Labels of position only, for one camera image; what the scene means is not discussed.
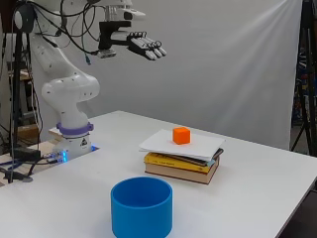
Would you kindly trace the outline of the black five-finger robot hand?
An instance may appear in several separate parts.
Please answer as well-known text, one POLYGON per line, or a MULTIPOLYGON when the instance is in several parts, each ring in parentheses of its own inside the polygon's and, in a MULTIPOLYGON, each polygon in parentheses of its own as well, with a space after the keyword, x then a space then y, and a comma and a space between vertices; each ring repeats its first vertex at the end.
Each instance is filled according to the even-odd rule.
POLYGON ((147 36, 146 32, 131 32, 127 36, 128 49, 148 60, 158 60, 166 56, 166 50, 160 41, 154 41, 147 36))

